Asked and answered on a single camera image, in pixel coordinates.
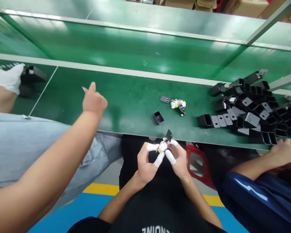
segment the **blue sleeve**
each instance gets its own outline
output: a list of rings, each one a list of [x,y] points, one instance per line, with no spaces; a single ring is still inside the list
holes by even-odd
[[[261,223],[271,232],[291,232],[291,185],[265,173],[256,181],[236,172],[226,175],[224,191],[242,211]]]

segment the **hand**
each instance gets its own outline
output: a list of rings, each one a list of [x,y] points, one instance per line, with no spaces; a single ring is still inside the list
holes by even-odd
[[[291,139],[280,139],[266,155],[272,156],[280,166],[291,163]]]
[[[19,95],[20,76],[23,72],[23,65],[16,65],[8,71],[0,69],[0,86]]]
[[[108,106],[107,100],[98,92],[96,92],[96,84],[92,82],[89,89],[82,87],[85,96],[83,100],[83,111],[91,111],[97,113],[99,116],[102,116],[103,112]]]
[[[190,178],[191,175],[187,169],[187,152],[179,145],[179,143],[177,146],[169,144],[168,148],[176,159],[176,163],[172,164],[172,169],[175,174],[180,179]]]
[[[149,152],[146,149],[147,145],[148,143],[145,142],[138,153],[138,171],[135,174],[143,186],[154,178],[158,170],[158,167],[154,163],[149,163]]]

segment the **white fingertip cover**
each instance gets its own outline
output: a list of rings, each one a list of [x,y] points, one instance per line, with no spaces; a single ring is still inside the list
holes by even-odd
[[[149,151],[153,151],[153,150],[157,150],[158,149],[159,144],[151,144],[148,143],[148,145],[146,146],[146,150]]]
[[[171,145],[174,145],[174,146],[177,146],[178,145],[178,142],[174,139],[171,140],[170,142]]]
[[[174,156],[172,155],[172,153],[171,153],[170,150],[166,150],[166,151],[165,151],[165,154],[166,154],[166,157],[167,157],[167,159],[169,160],[169,162],[170,162],[171,164],[175,164],[175,163],[176,163],[176,160],[175,160],[175,158],[174,158]]]
[[[164,152],[160,153],[158,155],[158,157],[156,158],[156,160],[154,162],[154,165],[157,166],[157,167],[159,167],[161,165],[162,161],[163,161],[164,156],[165,156],[165,153]]]

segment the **forearm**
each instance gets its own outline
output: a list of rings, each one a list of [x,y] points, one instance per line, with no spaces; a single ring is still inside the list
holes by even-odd
[[[237,172],[254,181],[264,172],[283,165],[280,161],[274,159],[270,153],[267,153],[232,168],[231,172]]]
[[[53,207],[90,148],[100,118],[83,112],[18,182],[0,189],[0,232],[26,232]]]
[[[128,201],[141,189],[142,185],[138,181],[138,171],[130,179],[130,181],[119,191],[117,195],[106,205],[106,207],[99,214],[98,218],[108,223],[113,223],[121,211],[124,209]]]
[[[215,212],[211,209],[210,205],[205,200],[203,195],[200,193],[191,176],[188,175],[180,180],[187,197],[191,200],[194,207],[198,210],[201,216],[206,221],[223,229],[219,218],[217,217]]]

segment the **cardboard box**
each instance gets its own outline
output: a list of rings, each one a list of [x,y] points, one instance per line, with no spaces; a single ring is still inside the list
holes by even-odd
[[[195,10],[205,11],[205,12],[213,12],[212,8],[202,7],[202,6],[199,6],[199,5],[196,5],[196,9]]]
[[[267,0],[230,0],[224,13],[257,18],[268,5]]]
[[[195,0],[165,0],[165,6],[192,10],[195,6]]]
[[[197,0],[197,5],[199,5],[201,7],[216,9],[217,8],[217,0]]]
[[[267,8],[261,13],[259,18],[268,19],[286,0],[273,0]],[[281,22],[291,23],[291,11],[284,16]]]

